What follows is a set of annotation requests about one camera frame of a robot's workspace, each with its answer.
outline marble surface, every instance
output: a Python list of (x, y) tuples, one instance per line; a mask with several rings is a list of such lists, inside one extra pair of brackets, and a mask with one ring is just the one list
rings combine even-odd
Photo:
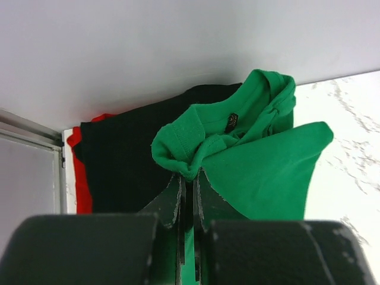
[[(295, 126), (325, 121), (334, 131), (313, 173), (305, 219), (347, 225), (380, 283), (380, 72), (298, 86), (296, 98)], [(71, 133), (64, 132), (65, 141)], [(67, 210), (75, 213), (67, 144), (65, 155)]]

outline red fabric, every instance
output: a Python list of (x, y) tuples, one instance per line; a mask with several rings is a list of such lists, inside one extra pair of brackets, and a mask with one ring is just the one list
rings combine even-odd
[[(92, 122), (99, 122), (107, 118), (111, 118), (113, 114), (102, 114), (94, 119)], [(73, 151), (73, 147), (80, 143), (82, 140), (81, 129), (75, 126), (72, 129), (72, 135), (67, 138), (67, 143), (71, 147), (72, 160), (74, 163), (75, 172), (75, 193), (77, 194), (77, 214), (90, 214), (92, 213), (92, 198), (87, 184), (86, 169), (83, 162), (77, 159)]]

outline green cloth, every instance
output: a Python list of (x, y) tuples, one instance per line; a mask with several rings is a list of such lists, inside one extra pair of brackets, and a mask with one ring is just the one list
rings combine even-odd
[[(227, 100), (194, 104), (164, 126), (153, 159), (188, 181), (203, 167), (215, 191), (249, 219), (303, 219), (315, 163), (333, 133), (324, 122), (293, 128), (295, 87), (290, 76), (253, 70)], [(232, 113), (237, 124), (226, 134)], [(194, 237), (186, 237), (182, 280), (196, 284)]]

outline folded black fabric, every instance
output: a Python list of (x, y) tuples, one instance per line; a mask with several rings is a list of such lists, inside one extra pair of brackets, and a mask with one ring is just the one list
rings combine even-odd
[(172, 175), (151, 156), (151, 143), (160, 128), (191, 104), (226, 100), (240, 85), (199, 85), (104, 121), (82, 123), (82, 141), (74, 152), (85, 165), (93, 213), (133, 213), (144, 208)]

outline black label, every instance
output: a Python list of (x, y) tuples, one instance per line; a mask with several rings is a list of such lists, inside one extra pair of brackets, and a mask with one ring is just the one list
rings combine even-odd
[(224, 130), (226, 134), (228, 134), (229, 132), (232, 132), (235, 129), (236, 124), (238, 123), (238, 118), (239, 118), (238, 114), (235, 114), (235, 113), (232, 113), (228, 117), (227, 126), (226, 126), (226, 129)]

